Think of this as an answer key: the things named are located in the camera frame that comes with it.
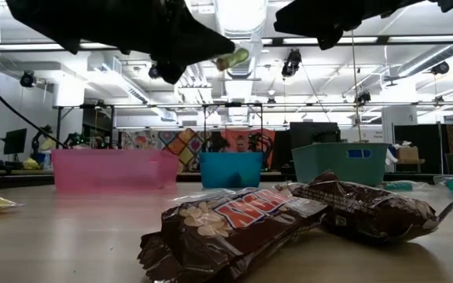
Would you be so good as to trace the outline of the pink plastic bin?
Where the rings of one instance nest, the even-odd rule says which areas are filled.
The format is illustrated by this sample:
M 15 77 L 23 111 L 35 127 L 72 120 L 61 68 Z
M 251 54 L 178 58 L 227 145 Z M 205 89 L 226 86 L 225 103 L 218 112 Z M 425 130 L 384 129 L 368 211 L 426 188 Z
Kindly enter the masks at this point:
M 56 149 L 60 193 L 146 193 L 175 186 L 179 158 L 157 149 Z

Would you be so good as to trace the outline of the blue plastic bin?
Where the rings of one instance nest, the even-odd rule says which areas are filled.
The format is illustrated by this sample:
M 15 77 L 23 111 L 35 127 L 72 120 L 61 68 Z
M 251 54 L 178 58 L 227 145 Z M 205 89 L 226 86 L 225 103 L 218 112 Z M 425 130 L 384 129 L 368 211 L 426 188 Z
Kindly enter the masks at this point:
M 202 153 L 202 186 L 205 189 L 258 187 L 262 164 L 262 153 Z

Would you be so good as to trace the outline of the cardboard box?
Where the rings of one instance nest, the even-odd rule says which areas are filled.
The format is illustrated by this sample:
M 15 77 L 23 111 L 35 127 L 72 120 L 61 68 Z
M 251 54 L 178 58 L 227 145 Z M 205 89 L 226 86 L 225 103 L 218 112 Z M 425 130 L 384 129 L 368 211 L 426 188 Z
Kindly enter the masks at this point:
M 402 161 L 418 161 L 418 147 L 400 147 L 396 150 L 396 158 Z

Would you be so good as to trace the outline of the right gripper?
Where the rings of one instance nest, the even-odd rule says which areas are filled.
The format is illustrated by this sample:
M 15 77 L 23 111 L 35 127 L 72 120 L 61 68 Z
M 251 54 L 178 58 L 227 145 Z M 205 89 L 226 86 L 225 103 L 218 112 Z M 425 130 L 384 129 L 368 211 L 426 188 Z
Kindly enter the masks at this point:
M 390 0 L 293 0 L 275 14 L 277 32 L 317 38 L 319 48 L 334 47 L 346 31 L 392 11 Z

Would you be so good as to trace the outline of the colourful patchwork quilt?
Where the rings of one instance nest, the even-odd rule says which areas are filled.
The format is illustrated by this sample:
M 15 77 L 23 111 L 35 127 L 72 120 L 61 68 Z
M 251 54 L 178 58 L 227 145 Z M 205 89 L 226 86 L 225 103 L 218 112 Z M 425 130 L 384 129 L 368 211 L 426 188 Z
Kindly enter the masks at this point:
M 175 130 L 122 131 L 121 145 L 124 149 L 155 149 L 172 153 L 187 164 L 202 150 L 204 141 L 212 135 L 208 131 L 191 128 Z

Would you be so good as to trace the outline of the large black screen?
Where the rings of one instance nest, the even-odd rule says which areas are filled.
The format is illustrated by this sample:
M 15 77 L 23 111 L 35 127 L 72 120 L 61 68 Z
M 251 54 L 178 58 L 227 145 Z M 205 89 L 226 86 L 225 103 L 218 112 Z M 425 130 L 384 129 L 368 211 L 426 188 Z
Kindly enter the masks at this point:
M 292 149 L 315 143 L 340 142 L 337 123 L 291 122 L 289 132 Z

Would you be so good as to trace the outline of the black aluminium frame rail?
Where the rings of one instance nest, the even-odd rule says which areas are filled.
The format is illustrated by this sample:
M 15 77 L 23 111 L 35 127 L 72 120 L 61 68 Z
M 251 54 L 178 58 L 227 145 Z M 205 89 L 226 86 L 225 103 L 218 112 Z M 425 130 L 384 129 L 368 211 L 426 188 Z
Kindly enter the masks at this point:
M 434 185 L 434 178 L 439 175 L 431 174 L 402 174 L 402 173 L 386 173 L 384 175 L 385 182 L 394 181 L 414 181 L 425 182 Z M 261 182 L 283 182 L 285 180 L 296 180 L 295 175 L 269 175 L 262 173 Z M 198 173 L 180 174 L 177 177 L 178 182 L 201 182 L 201 176 Z M 54 184 L 54 176 L 52 174 L 40 175 L 5 175 L 0 176 L 0 189 L 28 187 L 28 186 L 48 186 Z

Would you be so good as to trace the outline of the black partition panel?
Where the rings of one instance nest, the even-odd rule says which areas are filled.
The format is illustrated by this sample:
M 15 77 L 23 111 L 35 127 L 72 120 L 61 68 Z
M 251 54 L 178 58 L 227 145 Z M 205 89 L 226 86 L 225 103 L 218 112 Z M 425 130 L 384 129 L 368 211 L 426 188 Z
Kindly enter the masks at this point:
M 411 142 L 418 148 L 418 158 L 425 162 L 420 165 L 422 174 L 441 172 L 441 140 L 437 124 L 394 126 L 395 141 Z

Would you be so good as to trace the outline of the green plastic bin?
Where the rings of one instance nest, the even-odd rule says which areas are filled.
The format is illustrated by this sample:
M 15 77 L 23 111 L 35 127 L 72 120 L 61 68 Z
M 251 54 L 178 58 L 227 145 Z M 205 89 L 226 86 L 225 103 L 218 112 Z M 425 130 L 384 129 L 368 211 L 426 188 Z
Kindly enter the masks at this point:
M 298 182 L 309 183 L 325 171 L 341 181 L 376 186 L 385 176 L 385 143 L 322 143 L 292 150 Z

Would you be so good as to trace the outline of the brown Snickers bar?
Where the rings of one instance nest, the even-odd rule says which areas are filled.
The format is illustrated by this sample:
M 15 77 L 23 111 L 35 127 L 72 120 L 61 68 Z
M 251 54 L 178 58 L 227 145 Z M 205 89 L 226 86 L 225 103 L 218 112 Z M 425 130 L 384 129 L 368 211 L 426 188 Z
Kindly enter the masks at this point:
M 289 187 L 295 197 L 327 204 L 322 225 L 332 233 L 380 244 L 411 241 L 435 232 L 453 210 L 437 213 L 427 202 L 354 182 L 324 171 L 307 184 Z
M 151 283 L 233 283 L 329 210 L 261 188 L 176 204 L 162 213 L 160 231 L 142 236 L 138 261 Z

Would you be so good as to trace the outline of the small black monitor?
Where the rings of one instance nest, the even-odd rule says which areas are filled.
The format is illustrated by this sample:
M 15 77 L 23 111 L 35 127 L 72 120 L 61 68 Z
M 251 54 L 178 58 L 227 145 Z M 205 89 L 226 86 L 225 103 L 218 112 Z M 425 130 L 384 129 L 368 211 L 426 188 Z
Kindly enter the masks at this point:
M 4 149 L 5 155 L 13 155 L 23 153 L 25 150 L 25 142 L 27 137 L 27 129 L 12 130 L 6 133 L 4 138 Z

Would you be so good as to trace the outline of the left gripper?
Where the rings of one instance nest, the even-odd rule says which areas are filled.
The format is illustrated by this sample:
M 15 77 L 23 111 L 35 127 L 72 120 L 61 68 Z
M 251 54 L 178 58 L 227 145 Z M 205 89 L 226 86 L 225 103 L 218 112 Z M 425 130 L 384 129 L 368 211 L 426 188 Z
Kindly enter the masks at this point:
M 197 21 L 185 0 L 92 0 L 92 15 L 94 42 L 159 61 L 188 65 L 234 52 L 234 43 Z

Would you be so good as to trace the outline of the clear green candy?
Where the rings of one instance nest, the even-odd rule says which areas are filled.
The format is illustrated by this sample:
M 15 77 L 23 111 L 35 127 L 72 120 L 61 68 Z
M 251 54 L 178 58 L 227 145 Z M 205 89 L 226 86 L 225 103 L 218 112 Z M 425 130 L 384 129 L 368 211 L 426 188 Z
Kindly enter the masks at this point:
M 228 53 L 218 57 L 215 60 L 215 66 L 222 72 L 235 65 L 243 63 L 249 58 L 249 51 L 245 48 L 240 48 L 233 53 Z

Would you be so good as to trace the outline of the orange hanging cloth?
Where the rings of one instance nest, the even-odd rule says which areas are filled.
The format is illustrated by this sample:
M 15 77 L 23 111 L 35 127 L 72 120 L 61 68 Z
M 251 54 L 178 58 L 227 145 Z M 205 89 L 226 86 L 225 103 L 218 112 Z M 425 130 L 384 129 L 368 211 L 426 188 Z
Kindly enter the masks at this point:
M 262 132 L 263 135 L 265 135 L 266 137 L 268 137 L 270 139 L 270 143 L 271 143 L 270 155 L 263 156 L 263 165 L 262 165 L 262 168 L 264 170 L 269 170 L 269 169 L 271 169 L 273 151 L 274 151 L 275 132 L 273 130 L 267 130 L 267 129 L 231 130 L 231 129 L 227 129 L 227 130 L 223 130 L 221 132 L 221 135 L 230 143 L 230 148 L 227 150 L 227 152 L 236 153 L 235 140 L 236 140 L 237 136 L 244 135 L 248 139 L 249 134 L 254 134 L 256 132 Z

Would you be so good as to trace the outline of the black metal rack frame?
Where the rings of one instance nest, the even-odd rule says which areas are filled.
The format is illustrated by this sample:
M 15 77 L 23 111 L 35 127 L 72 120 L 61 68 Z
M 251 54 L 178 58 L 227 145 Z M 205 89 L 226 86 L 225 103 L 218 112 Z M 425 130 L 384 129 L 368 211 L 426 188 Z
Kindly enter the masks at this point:
M 56 106 L 56 139 L 58 148 L 68 149 L 64 141 L 71 133 L 83 134 L 90 140 L 92 149 L 113 147 L 115 109 L 108 105 L 82 104 L 78 106 Z

